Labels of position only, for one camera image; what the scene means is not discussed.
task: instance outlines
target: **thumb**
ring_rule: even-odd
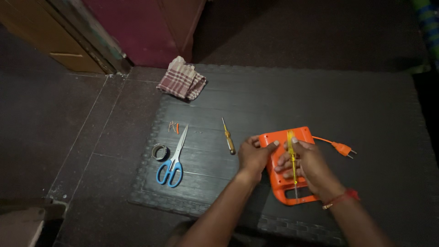
[[[302,146],[302,144],[300,144],[299,140],[295,136],[291,138],[291,144],[293,145],[294,152],[299,155],[303,154],[307,150]]]
[[[268,146],[265,147],[264,149],[267,150],[268,153],[272,153],[277,149],[278,146],[279,146],[279,141],[274,141],[268,144]]]

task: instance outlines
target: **screwdriver handle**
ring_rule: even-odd
[[[227,137],[227,144],[229,145],[230,154],[236,154],[235,146],[233,145],[232,138],[230,138],[230,132],[225,131],[224,134]]]

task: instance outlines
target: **checkered cloth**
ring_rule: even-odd
[[[168,71],[157,88],[179,98],[194,100],[206,85],[206,77],[194,70],[194,66],[186,65],[185,60],[178,56],[168,67]]]

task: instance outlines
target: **orange extension board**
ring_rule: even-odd
[[[294,135],[297,137],[298,140],[314,144],[313,136],[311,135],[308,127],[300,127],[291,130],[293,130]],[[294,189],[294,179],[285,179],[282,176],[284,172],[287,172],[289,170],[283,171],[281,173],[276,173],[274,171],[274,168],[277,166],[277,161],[279,160],[279,157],[285,152],[285,149],[283,148],[283,144],[285,141],[287,141],[287,131],[289,130],[266,133],[259,136],[259,142],[261,143],[261,147],[266,147],[268,144],[276,140],[280,142],[280,145],[277,148],[277,150],[273,154],[271,154],[271,157],[268,160],[266,166],[268,175],[270,177],[270,183],[271,183],[271,188],[273,190],[273,194],[280,202],[289,206],[300,204],[300,203],[317,201],[318,198],[316,196],[306,196],[299,198],[299,203],[297,203],[295,198],[291,198],[291,199],[287,198],[285,192]],[[306,183],[303,177],[298,177],[297,188],[302,188],[302,187],[308,187],[308,184]]]

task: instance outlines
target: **hand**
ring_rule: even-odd
[[[345,188],[340,181],[329,169],[320,150],[314,144],[298,141],[296,137],[291,139],[294,152],[298,154],[296,159],[297,175],[304,177],[308,183],[310,191],[322,201],[328,201],[345,192]],[[284,143],[285,150],[288,150],[288,144]],[[286,151],[279,157],[275,172],[280,173],[284,170],[291,169],[291,156]],[[287,171],[284,178],[292,178],[293,170]]]
[[[246,179],[258,183],[261,181],[262,171],[267,164],[268,157],[277,149],[279,141],[270,143],[267,147],[261,148],[259,136],[255,135],[245,140],[238,151],[239,170],[238,174]]]

